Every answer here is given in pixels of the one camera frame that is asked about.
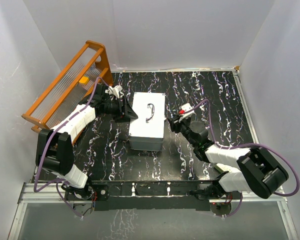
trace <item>floor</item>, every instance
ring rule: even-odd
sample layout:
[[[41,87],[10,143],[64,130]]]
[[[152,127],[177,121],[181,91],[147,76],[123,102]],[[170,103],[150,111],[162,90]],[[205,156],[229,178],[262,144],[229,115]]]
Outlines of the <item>floor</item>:
[[[113,73],[113,81],[123,87],[131,105],[134,92],[165,93],[168,118],[182,104],[194,106],[208,98],[217,141],[226,146],[253,141],[232,71],[124,72]],[[206,105],[197,108],[195,119],[210,128]],[[131,150],[129,124],[98,116],[73,148],[75,164],[93,181],[207,180],[219,174],[196,158],[188,141],[171,132],[167,121],[164,128],[162,152]],[[40,180],[54,177],[43,171]]]
[[[244,202],[222,219],[194,209],[110,210],[74,218],[65,204],[28,204],[19,240],[287,240],[277,202]]]

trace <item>black handle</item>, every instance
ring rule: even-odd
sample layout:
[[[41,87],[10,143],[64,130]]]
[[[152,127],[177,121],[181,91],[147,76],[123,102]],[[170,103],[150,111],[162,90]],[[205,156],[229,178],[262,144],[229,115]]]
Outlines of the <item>black handle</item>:
[[[151,107],[151,117],[145,119],[146,123],[149,123],[149,121],[154,117],[154,114],[155,114],[155,105],[153,105],[152,103],[148,103],[147,107],[149,108],[150,106],[152,106]]]

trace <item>cable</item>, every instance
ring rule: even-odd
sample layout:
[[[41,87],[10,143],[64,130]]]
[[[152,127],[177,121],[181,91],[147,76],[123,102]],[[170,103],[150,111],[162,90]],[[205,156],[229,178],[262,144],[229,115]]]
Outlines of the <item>cable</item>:
[[[265,148],[267,149],[268,151],[272,152],[273,154],[277,155],[279,158],[281,158],[287,165],[288,167],[291,169],[293,175],[294,175],[294,178],[295,178],[295,181],[296,181],[296,186],[295,186],[295,189],[294,191],[290,192],[290,193],[280,193],[280,192],[274,192],[275,195],[278,195],[278,196],[281,196],[281,197],[291,197],[295,194],[297,194],[297,192],[299,191],[300,189],[300,179],[299,179],[299,176],[296,172],[296,170],[294,169],[294,167],[291,165],[291,163],[284,157],[282,156],[280,153],[276,152],[275,150],[273,150],[272,148],[266,146],[266,145],[263,145],[263,144],[259,144],[259,143],[245,143],[245,144],[240,144],[238,146],[222,146],[220,145],[217,141],[216,141],[216,138],[215,138],[215,134],[214,134],[214,130],[213,130],[213,127],[212,127],[212,121],[211,121],[211,111],[210,111],[210,102],[207,98],[203,99],[201,102],[199,102],[196,106],[194,106],[194,108],[184,112],[183,114],[187,114],[195,109],[197,109],[198,107],[200,107],[203,103],[207,102],[208,103],[208,115],[209,115],[209,125],[210,125],[210,129],[211,129],[211,135],[212,135],[212,140],[215,142],[215,145],[218,146],[219,148],[221,149],[229,149],[229,150],[232,150],[232,149],[238,149],[238,148],[251,148],[251,147],[262,147],[262,148]]]
[[[96,206],[96,201],[97,201],[97,193],[94,193],[94,197],[91,199],[92,200],[92,208],[95,209]]]
[[[244,199],[244,196],[243,196],[243,194],[242,194],[242,192],[241,192],[241,195],[240,195],[240,201],[239,201],[238,206],[236,207],[236,209],[235,209],[232,213],[230,213],[229,215],[226,215],[227,217],[231,217],[232,215],[236,214],[236,212],[238,212],[239,208],[241,207],[241,204],[242,204],[242,200],[243,200],[243,199]]]
[[[89,207],[89,208],[82,214],[82,216],[85,216],[86,213],[87,213],[89,210],[91,210],[91,209],[93,209],[93,207]]]
[[[226,200],[224,201],[223,204],[229,204],[232,201],[232,192],[226,195]]]
[[[77,111],[76,113],[74,113],[72,116],[69,117],[69,120],[73,119],[76,115],[78,115],[80,112],[84,111],[90,104],[90,102],[92,101],[92,98],[95,94],[95,91],[96,91],[96,87],[97,87],[97,84],[98,84],[98,81],[99,79],[101,79],[106,85],[107,83],[102,79],[102,77],[97,77],[95,79],[95,82],[94,82],[94,87],[93,87],[93,90],[92,90],[92,93],[91,93],[91,96],[88,100],[88,102],[86,103],[86,105],[79,111]],[[44,146],[44,149],[43,149],[43,153],[42,153],[42,156],[41,156],[41,159],[40,159],[40,163],[39,163],[39,166],[38,166],[38,169],[36,171],[36,176],[35,176],[35,180],[34,180],[34,187],[33,187],[33,191],[35,193],[38,193],[40,192],[42,189],[44,189],[45,187],[47,187],[48,185],[52,184],[52,183],[60,183],[62,181],[65,181],[65,179],[60,179],[60,178],[56,178],[54,180],[51,180],[49,182],[47,182],[45,185],[43,185],[42,187],[40,187],[39,189],[37,189],[37,186],[38,186],[38,181],[39,181],[39,176],[40,176],[40,173],[41,173],[41,170],[42,170],[42,166],[44,164],[44,160],[45,160],[45,157],[47,155],[47,151],[48,151],[48,148],[49,148],[49,145],[53,139],[53,137],[56,135],[56,133],[61,129],[63,128],[69,121],[65,121],[63,124],[61,124],[59,127],[57,127],[57,129],[55,129],[52,134],[50,135],[48,141],[46,142],[45,146]]]
[[[103,80],[102,77],[100,77],[100,78],[101,78],[102,82],[104,83],[104,85],[106,85],[107,87],[109,87],[109,84],[107,84],[107,83],[105,82],[105,80]],[[113,96],[115,96],[115,93],[114,93],[114,91],[112,90],[112,87],[109,87],[108,89],[110,89],[111,92],[112,92],[112,94],[113,94]]]
[[[77,215],[80,218],[84,217],[84,214],[82,215],[81,213],[77,212],[76,210],[74,210],[74,208],[67,202],[67,200],[64,198],[64,196],[62,196],[61,192],[59,191],[59,187],[58,187],[59,182],[56,183],[55,188],[56,191],[58,192],[60,198],[64,201],[64,203],[74,212],[75,215]]]
[[[209,125],[210,125],[210,129],[211,129],[212,140],[215,142],[216,137],[215,137],[215,133],[214,133],[214,130],[212,127],[212,121],[211,121],[211,107],[210,107],[210,102],[207,98],[203,99],[201,102],[199,102],[197,105],[195,105],[194,108],[192,108],[191,110],[185,111],[183,114],[187,114],[187,113],[190,113],[191,111],[194,111],[195,109],[197,109],[204,103],[208,104]]]

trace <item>metal frame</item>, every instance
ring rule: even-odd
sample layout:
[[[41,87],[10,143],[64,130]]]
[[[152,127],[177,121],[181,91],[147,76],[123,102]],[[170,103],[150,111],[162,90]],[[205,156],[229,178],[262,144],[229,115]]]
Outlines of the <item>metal frame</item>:
[[[191,72],[191,71],[231,71],[233,72],[233,77],[235,80],[236,87],[238,89],[238,93],[241,99],[241,103],[243,106],[243,110],[249,125],[249,129],[252,135],[252,139],[255,143],[259,143],[251,116],[250,112],[243,94],[243,90],[241,87],[241,81],[239,79],[238,73],[235,69],[233,68],[177,68],[177,69],[163,69],[163,70],[146,70],[146,71],[118,71],[118,72],[126,72],[126,73],[132,73],[132,72]],[[16,214],[14,216],[14,220],[11,226],[11,230],[9,233],[8,240],[17,240],[21,226],[26,214],[27,210],[27,205],[28,204],[33,204],[33,203],[54,203],[54,204],[62,204],[63,201],[60,198],[59,194],[57,193],[56,190],[56,184],[51,184],[44,188],[41,192],[34,192],[33,191],[34,184],[33,183],[26,183],[23,186],[22,192],[20,194],[19,202],[18,202],[18,207],[16,210]],[[281,187],[278,190],[280,193],[284,193],[283,188]],[[60,189],[60,192],[62,195],[65,195],[65,191]],[[253,192],[247,193],[243,192],[243,202],[277,202],[278,204],[278,209],[280,211],[282,221],[288,236],[289,240],[298,240],[298,235],[293,223],[293,220],[291,218],[289,208],[287,205],[287,198],[278,196],[278,195],[271,195],[268,199],[263,199],[255,195]],[[163,198],[171,198],[171,196],[159,196]],[[211,203],[218,203],[218,202],[224,202],[224,200],[210,200]],[[90,204],[91,201],[69,201],[71,204]]]

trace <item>white wall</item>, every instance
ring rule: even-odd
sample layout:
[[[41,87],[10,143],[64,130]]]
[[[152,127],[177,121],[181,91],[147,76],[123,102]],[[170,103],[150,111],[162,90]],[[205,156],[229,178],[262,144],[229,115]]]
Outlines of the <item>white wall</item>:
[[[58,65],[87,40],[111,70],[241,65],[273,0],[23,0]]]
[[[300,176],[300,0],[277,0],[240,68],[260,142],[287,157]],[[283,187],[295,187],[292,174]],[[288,198],[300,237],[300,191]]]
[[[0,239],[7,239],[37,134],[21,118],[60,68],[22,0],[0,0]]]

